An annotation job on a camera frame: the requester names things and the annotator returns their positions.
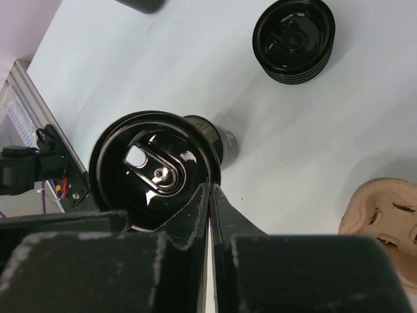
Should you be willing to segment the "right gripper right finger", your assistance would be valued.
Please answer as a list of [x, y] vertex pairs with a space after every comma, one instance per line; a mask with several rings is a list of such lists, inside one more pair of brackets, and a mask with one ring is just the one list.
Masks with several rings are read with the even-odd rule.
[[269, 235], [210, 191], [217, 312], [411, 312], [381, 244], [355, 235]]

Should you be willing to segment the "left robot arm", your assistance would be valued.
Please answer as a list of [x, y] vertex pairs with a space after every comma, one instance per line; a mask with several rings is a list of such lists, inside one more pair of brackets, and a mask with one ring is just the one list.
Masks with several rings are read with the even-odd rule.
[[23, 194], [34, 189], [36, 182], [62, 177], [65, 168], [65, 159], [59, 153], [40, 152], [33, 147], [4, 147], [1, 151], [1, 195]]

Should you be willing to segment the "dark takeout coffee cup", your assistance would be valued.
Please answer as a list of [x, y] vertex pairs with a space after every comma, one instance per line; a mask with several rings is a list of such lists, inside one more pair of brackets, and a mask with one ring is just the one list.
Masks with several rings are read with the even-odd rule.
[[199, 129], [212, 144], [218, 155], [222, 170], [233, 165], [238, 157], [239, 146], [236, 136], [230, 130], [215, 125], [199, 115], [186, 115], [184, 118]]

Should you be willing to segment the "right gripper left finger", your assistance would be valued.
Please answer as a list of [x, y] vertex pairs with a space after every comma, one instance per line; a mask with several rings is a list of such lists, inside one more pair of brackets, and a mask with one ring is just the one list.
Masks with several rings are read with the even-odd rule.
[[2, 312], [204, 312], [209, 186], [154, 231], [124, 211], [4, 218]]

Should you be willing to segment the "black plastic cup lid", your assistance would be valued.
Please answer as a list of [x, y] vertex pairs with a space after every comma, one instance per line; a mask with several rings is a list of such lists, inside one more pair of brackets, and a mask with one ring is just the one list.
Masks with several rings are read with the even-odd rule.
[[89, 161], [91, 195], [101, 211], [125, 210], [135, 228], [154, 230], [182, 209], [200, 184], [220, 183], [220, 159], [185, 118], [129, 113], [110, 124]]

